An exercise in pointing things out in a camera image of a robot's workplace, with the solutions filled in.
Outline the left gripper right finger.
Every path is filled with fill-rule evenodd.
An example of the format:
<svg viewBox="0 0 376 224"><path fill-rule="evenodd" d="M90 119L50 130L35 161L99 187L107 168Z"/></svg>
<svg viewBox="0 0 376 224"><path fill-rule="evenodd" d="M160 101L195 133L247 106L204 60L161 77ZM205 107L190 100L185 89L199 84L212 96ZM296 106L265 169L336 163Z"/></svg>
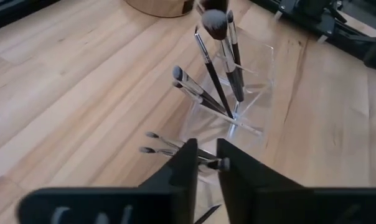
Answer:
<svg viewBox="0 0 376 224"><path fill-rule="evenodd" d="M230 224L376 224L376 188L305 187L225 139L217 157Z"/></svg>

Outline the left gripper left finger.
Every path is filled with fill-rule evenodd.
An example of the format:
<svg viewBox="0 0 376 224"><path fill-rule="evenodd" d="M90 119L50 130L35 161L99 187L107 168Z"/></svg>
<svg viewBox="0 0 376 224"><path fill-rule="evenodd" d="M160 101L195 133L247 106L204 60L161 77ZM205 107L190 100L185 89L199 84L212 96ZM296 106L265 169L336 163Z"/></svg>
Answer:
<svg viewBox="0 0 376 224"><path fill-rule="evenodd" d="M53 187L28 193L19 224L193 224L198 144L189 139L137 187Z"/></svg>

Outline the thin black makeup brush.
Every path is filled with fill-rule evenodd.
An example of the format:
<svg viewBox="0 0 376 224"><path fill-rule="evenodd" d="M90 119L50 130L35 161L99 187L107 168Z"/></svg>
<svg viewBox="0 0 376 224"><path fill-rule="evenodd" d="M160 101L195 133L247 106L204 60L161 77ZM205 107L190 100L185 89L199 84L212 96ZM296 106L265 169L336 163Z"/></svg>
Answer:
<svg viewBox="0 0 376 224"><path fill-rule="evenodd" d="M150 147L140 147L139 151L142 153L146 153L146 154L163 154L169 157L174 156L178 152L173 149L153 149ZM209 161L209 160L216 159L214 155L201 151L201 150L198 151L198 158L199 158L199 161Z"/></svg>
<svg viewBox="0 0 376 224"><path fill-rule="evenodd" d="M239 46L238 46L237 30L236 30L232 10L229 10L227 12L227 20L228 20L228 30L229 30L229 34L230 34L230 44L231 44L231 47L232 47L234 62L240 67L241 66L240 50L239 50Z"/></svg>
<svg viewBox="0 0 376 224"><path fill-rule="evenodd" d="M207 93L199 84L197 84L180 66L176 65L172 70L172 75L179 84L185 87L190 93L203 99L206 106L215 111L227 115L226 109Z"/></svg>
<svg viewBox="0 0 376 224"><path fill-rule="evenodd" d="M173 81L172 85L179 89L181 92L186 94L188 97L190 97L194 102L199 103L202 106L205 106L209 109L212 109L218 113L222 113L226 115L226 112L224 109L220 108L219 106L216 106L215 104L211 103L209 100L206 98L197 95L196 93L191 92L188 88L184 87L181 83L178 81Z"/></svg>
<svg viewBox="0 0 376 224"><path fill-rule="evenodd" d="M198 163L199 166L205 166L212 170L218 171L229 171L230 170L230 159L229 158L217 158L217 159L210 159L200 161Z"/></svg>
<svg viewBox="0 0 376 224"><path fill-rule="evenodd" d="M204 63L205 63L205 66L207 68L207 71L213 81L213 84L215 86L215 89L217 91L217 93L219 94L219 97L221 99L221 102L223 104L223 107L225 108L226 110L226 113L228 114L228 116L230 118L233 118L233 114L230 110L230 107L228 105L228 101L227 101L227 98L225 96L225 93L223 91L223 88L221 86L221 83L220 83L220 80L219 80L219 77L217 75L217 72L215 71L215 68L214 68L214 65L212 63L212 60L210 59L210 56L209 56L209 53L207 51L207 48L200 36L200 34L198 33L198 30L199 30L199 26L195 26L195 30L194 30L194 37L195 37L195 40L197 42L197 45L200 49L200 52L204 58Z"/></svg>
<svg viewBox="0 0 376 224"><path fill-rule="evenodd" d="M158 141L161 141L162 143L168 145L169 147L171 147L170 149L173 149L173 150L176 150L178 151L184 144L185 142L184 141L180 141L180 140L171 140L171 139L168 139L168 138L165 138L165 137L162 137L154 132L146 132L145 135L149 138L152 138L152 139L156 139Z"/></svg>

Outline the clear acrylic brush organizer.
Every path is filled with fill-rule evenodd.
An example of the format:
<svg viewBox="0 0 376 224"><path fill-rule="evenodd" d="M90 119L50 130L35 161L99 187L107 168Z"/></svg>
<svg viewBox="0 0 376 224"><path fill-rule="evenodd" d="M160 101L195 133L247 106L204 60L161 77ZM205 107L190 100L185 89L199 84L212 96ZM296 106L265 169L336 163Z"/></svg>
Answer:
<svg viewBox="0 0 376 224"><path fill-rule="evenodd" d="M255 40L242 29L237 30L238 47L244 79L245 99L239 103L223 70L224 58L219 48L209 42L207 49L219 76L229 107L238 124L232 124L212 114L198 103L191 103L182 126L180 139L196 138L199 147L210 154L216 153L218 138L224 138L241 150L254 155L263 147L271 116L273 97L273 48Z"/></svg>

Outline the fluffy dark powder brush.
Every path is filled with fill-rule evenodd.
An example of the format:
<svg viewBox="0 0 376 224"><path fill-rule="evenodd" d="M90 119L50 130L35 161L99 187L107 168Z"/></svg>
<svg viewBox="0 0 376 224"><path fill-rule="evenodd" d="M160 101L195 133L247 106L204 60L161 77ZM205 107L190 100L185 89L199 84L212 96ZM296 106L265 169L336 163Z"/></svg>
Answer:
<svg viewBox="0 0 376 224"><path fill-rule="evenodd" d="M228 20L223 11L218 9L211 9L205 11L201 18L202 25L209 35L217 40L220 44L222 55L225 57L224 70L228 78L229 84L238 102L244 101L243 87L241 86L241 79L238 68L233 58L233 52L229 43L227 31Z"/></svg>

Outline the white shade wooden table lamp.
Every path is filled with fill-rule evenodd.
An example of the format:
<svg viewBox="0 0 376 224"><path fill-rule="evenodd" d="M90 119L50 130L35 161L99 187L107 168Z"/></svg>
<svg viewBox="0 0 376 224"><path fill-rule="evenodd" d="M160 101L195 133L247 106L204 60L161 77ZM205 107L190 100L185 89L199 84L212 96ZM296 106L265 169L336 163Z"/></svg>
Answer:
<svg viewBox="0 0 376 224"><path fill-rule="evenodd" d="M136 10L156 17L181 17L190 13L195 0L124 0Z"/></svg>

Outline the black foundation brush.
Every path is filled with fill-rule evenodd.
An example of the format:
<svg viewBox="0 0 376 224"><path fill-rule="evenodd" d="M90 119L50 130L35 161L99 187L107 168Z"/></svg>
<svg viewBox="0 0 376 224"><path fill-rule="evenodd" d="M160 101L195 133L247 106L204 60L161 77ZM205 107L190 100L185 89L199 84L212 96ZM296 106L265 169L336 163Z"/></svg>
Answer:
<svg viewBox="0 0 376 224"><path fill-rule="evenodd" d="M215 211L217 211L222 204L214 205L208 209L200 218L198 218L194 224L203 224Z"/></svg>

